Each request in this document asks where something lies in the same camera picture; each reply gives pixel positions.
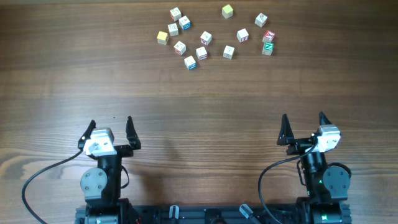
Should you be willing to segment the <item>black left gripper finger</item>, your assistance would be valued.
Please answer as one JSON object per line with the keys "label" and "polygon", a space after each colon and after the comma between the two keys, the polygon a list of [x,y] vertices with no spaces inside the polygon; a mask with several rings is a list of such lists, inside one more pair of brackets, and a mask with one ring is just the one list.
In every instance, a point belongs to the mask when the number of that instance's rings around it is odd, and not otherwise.
{"label": "black left gripper finger", "polygon": [[83,149],[86,141],[88,139],[91,139],[90,136],[91,136],[92,131],[95,129],[95,127],[96,127],[96,122],[94,120],[91,120],[86,131],[83,133],[81,138],[78,140],[78,148],[79,149]]}
{"label": "black left gripper finger", "polygon": [[126,122],[126,138],[129,141],[129,145],[133,149],[141,149],[141,141],[136,133],[134,123],[131,116],[127,117]]}

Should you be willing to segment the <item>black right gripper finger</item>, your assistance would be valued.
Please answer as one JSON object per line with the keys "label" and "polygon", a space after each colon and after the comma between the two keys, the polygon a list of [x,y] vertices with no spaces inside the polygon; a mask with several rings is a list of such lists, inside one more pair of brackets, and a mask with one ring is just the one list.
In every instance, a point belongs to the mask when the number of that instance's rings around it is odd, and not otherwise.
{"label": "black right gripper finger", "polygon": [[319,112],[319,127],[317,129],[317,134],[331,134],[332,133],[332,123],[326,117],[324,112]]}
{"label": "black right gripper finger", "polygon": [[286,114],[283,114],[279,137],[277,140],[277,145],[286,146],[286,145],[293,144],[294,142],[295,142],[295,138],[294,138],[292,128],[290,126],[289,119]]}

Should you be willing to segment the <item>number four wooden block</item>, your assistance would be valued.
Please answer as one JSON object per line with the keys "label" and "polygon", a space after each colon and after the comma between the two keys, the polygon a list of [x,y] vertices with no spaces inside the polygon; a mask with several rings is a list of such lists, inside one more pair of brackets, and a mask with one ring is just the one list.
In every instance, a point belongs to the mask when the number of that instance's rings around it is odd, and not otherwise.
{"label": "number four wooden block", "polygon": [[233,58],[233,54],[234,54],[234,47],[231,47],[231,46],[227,45],[224,48],[223,57],[224,58],[228,58],[228,59],[232,59]]}

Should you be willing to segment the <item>cat picture red block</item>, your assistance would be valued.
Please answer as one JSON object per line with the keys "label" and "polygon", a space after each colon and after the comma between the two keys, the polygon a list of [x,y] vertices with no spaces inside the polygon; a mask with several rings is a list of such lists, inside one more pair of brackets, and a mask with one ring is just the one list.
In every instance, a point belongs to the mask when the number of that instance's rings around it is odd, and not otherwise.
{"label": "cat picture red block", "polygon": [[174,45],[174,52],[180,56],[182,56],[185,53],[186,49],[187,49],[187,46],[181,41],[178,41]]}

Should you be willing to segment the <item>bird picture red block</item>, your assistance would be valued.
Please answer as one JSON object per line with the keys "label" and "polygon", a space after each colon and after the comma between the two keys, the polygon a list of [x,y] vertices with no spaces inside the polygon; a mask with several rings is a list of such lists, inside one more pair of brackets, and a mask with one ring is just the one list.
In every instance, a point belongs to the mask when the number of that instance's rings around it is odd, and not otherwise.
{"label": "bird picture red block", "polygon": [[199,60],[204,60],[204,59],[207,59],[208,52],[206,51],[205,47],[199,47],[196,49],[196,55]]}

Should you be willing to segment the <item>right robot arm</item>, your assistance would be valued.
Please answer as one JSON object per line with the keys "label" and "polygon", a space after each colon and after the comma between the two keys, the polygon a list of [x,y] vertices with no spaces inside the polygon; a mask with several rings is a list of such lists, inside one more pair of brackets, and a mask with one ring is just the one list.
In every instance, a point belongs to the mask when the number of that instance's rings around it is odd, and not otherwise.
{"label": "right robot arm", "polygon": [[300,182],[307,196],[296,200],[298,222],[310,224],[351,223],[348,199],[351,170],[344,164],[327,163],[325,154],[336,148],[341,132],[324,113],[319,113],[319,127],[308,138],[295,138],[286,114],[282,115],[277,144],[287,146],[288,156],[298,155]]}

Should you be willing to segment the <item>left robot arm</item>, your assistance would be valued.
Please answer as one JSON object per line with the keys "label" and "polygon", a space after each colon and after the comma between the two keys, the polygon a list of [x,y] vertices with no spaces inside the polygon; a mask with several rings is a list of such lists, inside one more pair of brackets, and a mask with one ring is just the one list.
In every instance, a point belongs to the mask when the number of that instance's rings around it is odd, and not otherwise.
{"label": "left robot arm", "polygon": [[141,223],[141,217],[128,198],[121,198],[121,174],[126,172],[122,158],[132,157],[141,148],[131,116],[127,117],[125,145],[114,145],[110,128],[97,128],[91,121],[78,140],[78,148],[97,162],[81,177],[80,187],[85,195],[86,206],[76,209],[76,224],[128,224]]}

